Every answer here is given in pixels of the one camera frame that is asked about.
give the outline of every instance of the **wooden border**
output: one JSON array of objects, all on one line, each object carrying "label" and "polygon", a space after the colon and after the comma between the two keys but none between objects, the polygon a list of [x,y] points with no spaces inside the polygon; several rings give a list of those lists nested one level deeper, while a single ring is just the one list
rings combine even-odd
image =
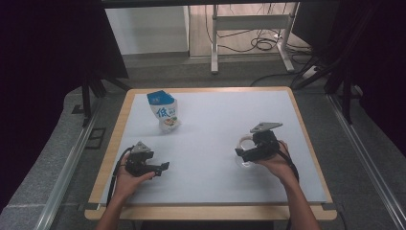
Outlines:
[{"label": "wooden border", "polygon": [[[89,203],[99,203],[105,184],[114,166],[114,161],[120,147],[124,128],[131,111],[131,106],[136,94],[146,94],[157,90],[165,90],[168,93],[198,93],[198,92],[254,92],[254,91],[287,91],[290,100],[295,108],[296,115],[302,127],[311,157],[323,189],[326,193],[327,203],[332,203],[332,198],[323,177],[319,162],[308,137],[304,121],[292,91],[288,87],[226,87],[226,88],[160,88],[160,89],[132,89],[125,96],[122,110],[114,127],[110,143],[107,147],[105,157],[101,163],[101,169],[96,179]],[[311,204],[311,209],[318,220],[330,220],[337,217],[335,210],[324,210],[321,204]],[[85,210],[84,214],[88,219],[100,219],[105,208],[98,210]],[[138,220],[276,220],[289,219],[287,205],[225,205],[225,206],[127,206],[121,213],[121,219]]]}]

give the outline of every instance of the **metal stand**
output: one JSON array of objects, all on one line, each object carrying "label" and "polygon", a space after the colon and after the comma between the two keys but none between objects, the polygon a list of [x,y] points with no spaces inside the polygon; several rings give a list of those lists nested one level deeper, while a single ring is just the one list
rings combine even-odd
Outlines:
[{"label": "metal stand", "polygon": [[130,90],[131,87],[122,83],[121,81],[110,78],[103,73],[95,73],[91,76],[87,75],[84,80],[83,84],[81,87],[81,96],[83,100],[83,110],[84,110],[84,120],[83,120],[83,127],[86,127],[87,124],[89,123],[90,119],[92,118],[92,112],[90,108],[90,91],[89,88],[92,90],[93,94],[97,98],[104,98],[107,91],[104,88],[104,85],[102,84],[102,80],[98,78],[98,76],[101,76],[103,79],[117,85],[118,87],[122,88],[125,92]]},{"label": "metal stand", "polygon": [[218,16],[217,5],[213,5],[212,73],[218,73],[217,31],[263,29],[284,29],[282,42],[277,44],[278,50],[287,72],[295,72],[285,47],[293,26],[297,8],[298,3],[295,3],[293,10],[289,14]]}]

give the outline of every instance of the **aluminum rail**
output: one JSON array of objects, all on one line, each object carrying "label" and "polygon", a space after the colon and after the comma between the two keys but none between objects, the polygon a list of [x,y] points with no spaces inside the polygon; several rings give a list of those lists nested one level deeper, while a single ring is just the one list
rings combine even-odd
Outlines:
[{"label": "aluminum rail", "polygon": [[95,121],[99,115],[101,105],[101,99],[96,99],[93,103],[93,116],[91,117],[87,126],[83,128],[77,142],[72,147],[68,158],[66,159],[65,165],[63,166],[59,177],[56,180],[54,188],[51,191],[50,197],[48,198],[47,203],[42,209],[42,213],[35,225],[35,230],[51,228],[57,209],[59,208],[60,202],[62,201],[63,197],[65,196],[72,175],[74,174],[78,161],[80,160],[81,153],[83,152],[93,125],[95,124]]},{"label": "aluminum rail", "polygon": [[336,96],[327,95],[327,98],[330,100],[331,104],[334,107],[335,114],[338,117],[338,120],[349,137],[352,146],[354,147],[362,165],[365,168],[370,180],[372,181],[373,186],[377,190],[379,196],[381,197],[386,209],[391,215],[397,229],[405,230],[406,229],[406,216],[400,205],[399,201],[396,199],[391,188],[385,182],[385,179],[382,177],[382,174],[379,172],[378,168],[373,163],[367,149],[359,138],[356,130],[353,126],[349,125],[341,113],[341,105],[338,102]]}]

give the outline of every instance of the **hand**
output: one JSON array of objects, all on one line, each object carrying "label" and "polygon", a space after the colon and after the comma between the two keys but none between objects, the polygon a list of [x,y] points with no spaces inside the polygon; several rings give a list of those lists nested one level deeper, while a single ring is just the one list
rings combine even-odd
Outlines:
[{"label": "hand", "polygon": [[[288,147],[284,141],[280,141],[280,150],[289,156]],[[274,174],[282,183],[292,178],[295,179],[295,174],[292,172],[287,162],[278,154],[270,159],[259,160],[254,163],[266,167],[269,172]]]},{"label": "hand", "polygon": [[125,169],[125,162],[128,158],[128,155],[129,155],[129,153],[127,153],[123,157],[121,166],[119,168],[119,171],[117,172],[117,183],[116,183],[116,189],[114,191],[113,196],[118,196],[121,198],[128,198],[134,194],[135,190],[138,188],[138,186],[142,182],[149,180],[155,176],[155,172],[149,172],[149,173],[143,174],[138,177],[130,174]]}]

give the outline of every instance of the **gray floor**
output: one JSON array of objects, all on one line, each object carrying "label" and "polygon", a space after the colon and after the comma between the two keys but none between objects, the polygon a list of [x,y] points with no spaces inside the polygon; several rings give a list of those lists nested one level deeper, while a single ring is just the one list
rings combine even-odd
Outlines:
[{"label": "gray floor", "polygon": [[[225,57],[220,59],[219,74],[210,73],[206,58],[124,57],[130,79],[123,80],[136,88],[164,87],[248,87],[254,80],[270,74],[284,74],[279,56]],[[274,76],[255,86],[287,86],[294,76]],[[331,103],[323,91],[326,79],[315,81],[295,91],[310,140],[317,154],[327,185],[349,229],[396,229],[380,195],[363,168]],[[94,180],[124,99],[124,91],[108,82],[108,94],[101,102],[100,116],[94,128],[105,128],[99,149],[85,149],[68,190],[56,213],[51,229],[90,229],[96,222],[87,220],[83,206],[87,203]],[[80,90],[65,98],[59,123],[37,162],[0,216],[0,229],[33,229],[48,200],[58,174],[80,135],[82,114],[72,114],[81,104]],[[400,204],[406,205],[406,159],[369,119],[358,101],[352,101],[351,115],[359,136],[377,168]],[[89,141],[87,146],[94,147]],[[322,221],[324,229],[344,229],[343,220]],[[276,221],[275,229],[284,229],[285,221]],[[120,229],[132,229],[123,220]]]}]

